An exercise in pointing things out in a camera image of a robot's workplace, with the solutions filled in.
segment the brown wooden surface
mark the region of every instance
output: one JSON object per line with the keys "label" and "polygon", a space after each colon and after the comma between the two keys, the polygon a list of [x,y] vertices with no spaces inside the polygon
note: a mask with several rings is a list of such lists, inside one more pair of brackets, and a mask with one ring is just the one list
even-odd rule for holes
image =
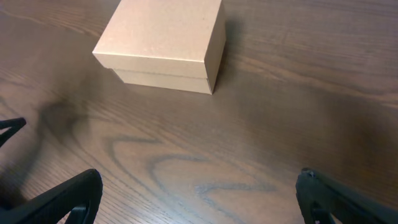
{"label": "brown wooden surface", "polygon": [[303,223],[302,167],[398,208],[398,2],[225,0],[213,96],[125,85],[92,56],[110,0],[0,0],[2,191],[94,167],[97,223]]}

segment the box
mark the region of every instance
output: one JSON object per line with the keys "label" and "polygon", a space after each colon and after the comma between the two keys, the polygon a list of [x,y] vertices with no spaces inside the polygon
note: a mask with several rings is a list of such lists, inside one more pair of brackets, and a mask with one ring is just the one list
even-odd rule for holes
{"label": "box", "polygon": [[93,54],[125,83],[212,94],[225,39],[221,0],[122,0]]}

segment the box top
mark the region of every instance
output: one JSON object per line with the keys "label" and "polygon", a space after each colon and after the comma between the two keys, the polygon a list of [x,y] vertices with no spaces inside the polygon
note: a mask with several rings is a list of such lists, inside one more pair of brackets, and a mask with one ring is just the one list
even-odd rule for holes
{"label": "box top", "polygon": [[93,53],[203,62],[221,0],[122,0]]}

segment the black object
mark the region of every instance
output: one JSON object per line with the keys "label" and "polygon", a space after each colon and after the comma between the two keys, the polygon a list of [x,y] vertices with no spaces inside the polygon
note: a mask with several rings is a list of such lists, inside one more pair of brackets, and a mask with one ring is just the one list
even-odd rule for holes
{"label": "black object", "polygon": [[[20,130],[24,118],[0,121],[2,146]],[[92,224],[100,205],[103,184],[100,173],[89,169],[16,208],[0,213],[0,223],[57,223],[70,212],[65,223]]]}
{"label": "black object", "polygon": [[398,223],[398,212],[384,207],[319,172],[303,169],[296,183],[306,224],[333,224],[333,214],[347,223]]}

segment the box base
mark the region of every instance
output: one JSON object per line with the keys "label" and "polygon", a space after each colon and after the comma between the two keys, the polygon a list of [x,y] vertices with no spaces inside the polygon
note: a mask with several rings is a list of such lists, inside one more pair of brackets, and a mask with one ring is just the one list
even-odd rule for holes
{"label": "box base", "polygon": [[124,83],[213,94],[207,78],[188,78],[174,75],[113,70]]}

